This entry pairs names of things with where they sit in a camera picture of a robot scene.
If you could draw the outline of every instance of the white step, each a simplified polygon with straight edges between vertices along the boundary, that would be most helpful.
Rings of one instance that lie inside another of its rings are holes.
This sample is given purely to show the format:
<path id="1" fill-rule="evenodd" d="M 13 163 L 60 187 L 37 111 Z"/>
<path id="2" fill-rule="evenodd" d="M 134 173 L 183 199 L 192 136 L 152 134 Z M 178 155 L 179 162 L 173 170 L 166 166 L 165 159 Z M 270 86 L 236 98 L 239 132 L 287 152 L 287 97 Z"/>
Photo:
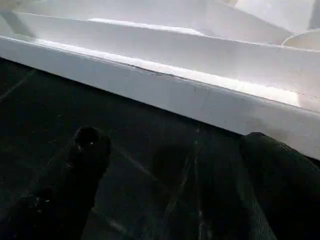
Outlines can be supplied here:
<path id="1" fill-rule="evenodd" d="M 16 34 L 319 97 L 320 54 L 107 22 L 3 12 Z"/>
<path id="2" fill-rule="evenodd" d="M 213 0 L 44 0 L 16 12 L 88 20 L 108 19 L 194 29 L 207 36 L 281 44 L 292 33 Z"/>
<path id="3" fill-rule="evenodd" d="M 263 132 L 320 160 L 318 112 L 26 40 L 0 37 L 0 56 L 239 134 Z"/>
<path id="4" fill-rule="evenodd" d="M 291 32 L 216 1 L 77 2 L 1 12 L 0 56 L 320 159 L 320 53 Z"/>

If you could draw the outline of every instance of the curved white edge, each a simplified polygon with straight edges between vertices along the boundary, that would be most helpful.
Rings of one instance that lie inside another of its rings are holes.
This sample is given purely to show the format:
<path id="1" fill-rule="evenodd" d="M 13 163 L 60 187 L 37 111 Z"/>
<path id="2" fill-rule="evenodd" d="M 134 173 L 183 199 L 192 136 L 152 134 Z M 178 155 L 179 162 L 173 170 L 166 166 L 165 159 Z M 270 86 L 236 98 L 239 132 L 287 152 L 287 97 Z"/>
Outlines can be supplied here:
<path id="1" fill-rule="evenodd" d="M 288 37 L 283 43 L 283 47 L 291 47 L 310 51 L 320 51 L 320 29 L 304 31 Z"/>
<path id="2" fill-rule="evenodd" d="M 262 132 L 320 160 L 316 112 L 6 37 L 0 57 L 242 135 Z"/>

